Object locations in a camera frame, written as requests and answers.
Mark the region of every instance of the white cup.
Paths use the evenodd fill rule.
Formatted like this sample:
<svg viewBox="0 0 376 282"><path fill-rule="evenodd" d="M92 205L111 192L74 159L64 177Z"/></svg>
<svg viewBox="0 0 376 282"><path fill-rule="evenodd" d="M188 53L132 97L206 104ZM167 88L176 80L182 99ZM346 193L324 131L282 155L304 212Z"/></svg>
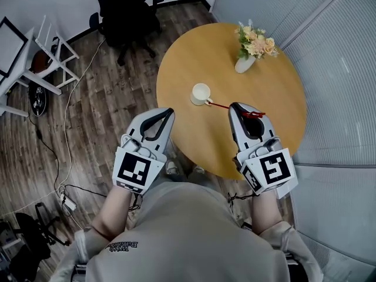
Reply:
<svg viewBox="0 0 376 282"><path fill-rule="evenodd" d="M210 88L204 83L198 83L192 89L190 101L196 106L201 106L204 103L209 105L209 102L213 102L209 97Z"/></svg>

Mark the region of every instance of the flower vase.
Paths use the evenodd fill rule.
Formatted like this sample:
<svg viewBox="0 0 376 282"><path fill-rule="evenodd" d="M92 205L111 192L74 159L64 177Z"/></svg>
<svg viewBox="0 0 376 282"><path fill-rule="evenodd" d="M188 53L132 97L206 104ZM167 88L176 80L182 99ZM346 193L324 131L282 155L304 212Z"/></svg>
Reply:
<svg viewBox="0 0 376 282"><path fill-rule="evenodd" d="M245 71L247 71L251 66L252 64L254 63L254 61L256 60L256 58L254 56L249 56L248 59L246 58L240 58L237 60L236 64L235 64L235 71L237 73L244 73Z"/></svg>

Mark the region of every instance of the black chair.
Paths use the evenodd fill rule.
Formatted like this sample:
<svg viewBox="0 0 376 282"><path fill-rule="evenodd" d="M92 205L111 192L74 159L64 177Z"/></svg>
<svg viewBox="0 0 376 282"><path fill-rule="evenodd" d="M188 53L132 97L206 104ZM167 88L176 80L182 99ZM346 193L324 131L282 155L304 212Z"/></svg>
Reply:
<svg viewBox="0 0 376 282"><path fill-rule="evenodd" d="M69 241L62 242L49 231L54 222L59 221L60 218L55 217L48 224L45 224L39 212L39 207L45 208L45 205L42 203L35 205L37 220L25 213L16 213L19 229L15 229L14 233L22 234L26 243L11 260L9 266L10 272L17 281L34 281L39 263L51 256L49 245L56 242L64 246L70 244Z"/></svg>
<svg viewBox="0 0 376 282"><path fill-rule="evenodd" d="M98 29L106 37L109 46L122 47L118 64L124 65L125 53L133 41L146 49L154 58L156 54L147 45L144 37L153 31L161 33L155 13L157 4L164 0L153 0L153 6L149 6L145 0L98 1L100 16L103 18L102 24L99 24L99 15L96 12L90 17L90 28Z"/></svg>

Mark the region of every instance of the floor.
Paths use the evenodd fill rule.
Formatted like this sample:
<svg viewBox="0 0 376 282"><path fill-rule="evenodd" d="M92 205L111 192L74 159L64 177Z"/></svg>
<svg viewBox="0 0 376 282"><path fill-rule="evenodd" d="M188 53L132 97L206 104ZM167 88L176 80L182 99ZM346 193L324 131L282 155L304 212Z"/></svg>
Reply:
<svg viewBox="0 0 376 282"><path fill-rule="evenodd" d="M151 59L146 51L133 45L126 54L126 65L120 68L116 63L118 52L104 43L85 78L74 91L66 118L72 152L72 171L67 183L103 194L110 190L113 161L121 135L135 115L157 107L156 78L163 55L183 33L214 22L200 2L166 6L158 9L157 16L163 32L161 35L150 35L147 39L157 57ZM102 35L93 32L72 44L80 59L73 61L70 68L78 76L83 74L102 40ZM61 72L57 72L54 83L60 83L61 79ZM73 83L64 87L60 96L50 95L47 114L39 118L31 116L31 120L39 126L43 140L58 156L59 177L56 184L66 177L70 166L63 123L65 106L72 88ZM16 87L10 94L8 105L27 110L27 89ZM192 167L192 163L172 142L168 144L167 155L176 158L185 172ZM58 164L54 155L36 137L36 130L29 119L9 113L0 117L0 158L0 218L16 227L13 214L2 214L18 210L52 193ZM209 176L226 197L227 193L249 193L245 182L224 180L212 174ZM90 225L104 198L71 187L67 187L67 192L77 203L74 219L83 227ZM56 225L57 235L72 241L79 227L73 218L63 214L57 196L52 193L43 198L42 202L51 216L61 217L61 222ZM292 223L290 199L281 200L280 206L284 218ZM22 212L36 218L34 203ZM249 200L234 201L233 212L239 223L250 223ZM128 225L132 225L137 212L131 212L129 216ZM66 249L60 244L51 247L51 258L41 263L38 281L49 280Z"/></svg>

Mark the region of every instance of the sleeve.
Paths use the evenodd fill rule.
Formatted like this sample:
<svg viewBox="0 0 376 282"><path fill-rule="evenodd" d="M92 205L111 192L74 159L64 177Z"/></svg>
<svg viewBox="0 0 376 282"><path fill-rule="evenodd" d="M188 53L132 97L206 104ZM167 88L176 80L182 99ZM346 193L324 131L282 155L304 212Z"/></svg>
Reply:
<svg viewBox="0 0 376 282"><path fill-rule="evenodd" d="M68 252L60 261L50 282L71 282L75 265L86 264L108 244L109 241L94 229L85 229L76 232L75 241L69 246Z"/></svg>
<svg viewBox="0 0 376 282"><path fill-rule="evenodd" d="M323 273L318 263L298 233L287 222L281 221L260 235L275 249L291 253L301 263L309 282L321 282Z"/></svg>

